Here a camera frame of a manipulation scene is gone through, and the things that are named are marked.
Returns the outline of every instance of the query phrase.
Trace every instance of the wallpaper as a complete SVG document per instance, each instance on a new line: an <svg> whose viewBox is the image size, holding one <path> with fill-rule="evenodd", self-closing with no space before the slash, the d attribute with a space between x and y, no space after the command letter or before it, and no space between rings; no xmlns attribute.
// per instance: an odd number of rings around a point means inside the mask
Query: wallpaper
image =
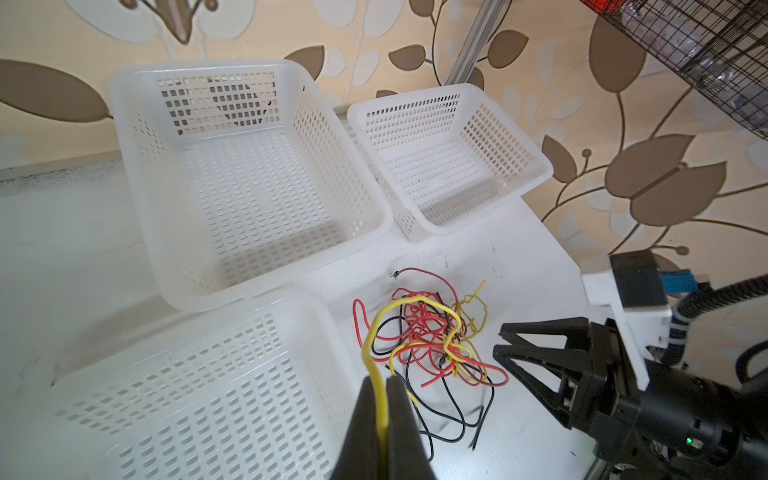
<svg viewBox="0 0 768 480"><path fill-rule="evenodd" d="M9 0L0 4L0 168L115 151L125 65L289 58L337 111L435 87L482 0Z"/></svg>
<svg viewBox="0 0 768 480"><path fill-rule="evenodd" d="M525 200L576 261L651 248L715 287L768 272L768 142L578 0L516 0L499 30L477 77L552 162ZM758 299L705 316L686 361L736 385L767 314Z"/></svg>

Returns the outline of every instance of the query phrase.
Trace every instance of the plastic basket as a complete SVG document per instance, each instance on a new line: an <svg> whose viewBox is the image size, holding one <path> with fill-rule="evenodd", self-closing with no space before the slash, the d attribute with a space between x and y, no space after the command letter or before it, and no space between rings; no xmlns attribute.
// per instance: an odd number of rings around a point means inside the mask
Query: plastic basket
<svg viewBox="0 0 768 480"><path fill-rule="evenodd" d="M2 432L0 477L322 480L358 387L327 308L278 290L59 379Z"/></svg>
<svg viewBox="0 0 768 480"><path fill-rule="evenodd" d="M154 275L180 310L263 293L389 228L366 163L297 63L136 67L110 92Z"/></svg>
<svg viewBox="0 0 768 480"><path fill-rule="evenodd" d="M459 230L552 176L531 138L474 85L360 102L347 119L411 241Z"/></svg>

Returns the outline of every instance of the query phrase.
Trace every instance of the wire mesh basket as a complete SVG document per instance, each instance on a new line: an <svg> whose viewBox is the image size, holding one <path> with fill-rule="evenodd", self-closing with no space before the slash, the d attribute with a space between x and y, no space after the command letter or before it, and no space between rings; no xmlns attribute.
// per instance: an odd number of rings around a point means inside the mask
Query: wire mesh basket
<svg viewBox="0 0 768 480"><path fill-rule="evenodd" d="M29 396L0 429L0 478L328 479L357 383L328 308L276 290Z"/></svg>
<svg viewBox="0 0 768 480"><path fill-rule="evenodd" d="M144 245L179 310L266 292L389 229L384 194L297 63L126 68L111 99Z"/></svg>
<svg viewBox="0 0 768 480"><path fill-rule="evenodd" d="M582 1L734 120L768 138L768 2Z"/></svg>

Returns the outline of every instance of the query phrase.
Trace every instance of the white table surface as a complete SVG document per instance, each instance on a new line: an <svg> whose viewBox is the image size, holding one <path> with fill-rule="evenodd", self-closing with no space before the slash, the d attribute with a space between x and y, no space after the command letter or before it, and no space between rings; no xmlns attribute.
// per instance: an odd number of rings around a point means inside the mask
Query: white table surface
<svg viewBox="0 0 768 480"><path fill-rule="evenodd" d="M62 376L197 315L176 311L160 296L119 162L0 184L0 222L0 428ZM490 317L475 342L486 362L493 362L504 322L606 315L588 307L577 266L521 199L462 232L423 243L410 243L393 225L364 250L295 283L324 299L357 359L355 298L373 316L396 286L447 292L418 273L391 277L407 266L445 276L459 295L487 280L481 298ZM487 401L488 389L456 387L456 394L469 410ZM449 411L440 389L425 398ZM443 426L425 416L431 429ZM450 425L442 434L457 431ZM473 435L435 443L438 478L582 478L594 459L594 441L563 429L514 379L496 390L474 452L467 446Z"/></svg>

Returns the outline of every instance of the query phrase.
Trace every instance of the small black component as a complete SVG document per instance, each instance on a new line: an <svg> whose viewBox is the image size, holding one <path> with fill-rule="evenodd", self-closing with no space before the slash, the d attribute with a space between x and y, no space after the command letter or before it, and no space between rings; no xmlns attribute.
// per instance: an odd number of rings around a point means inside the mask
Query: small black component
<svg viewBox="0 0 768 480"><path fill-rule="evenodd" d="M667 305L664 281L650 250L611 255L611 268L624 308Z"/></svg>

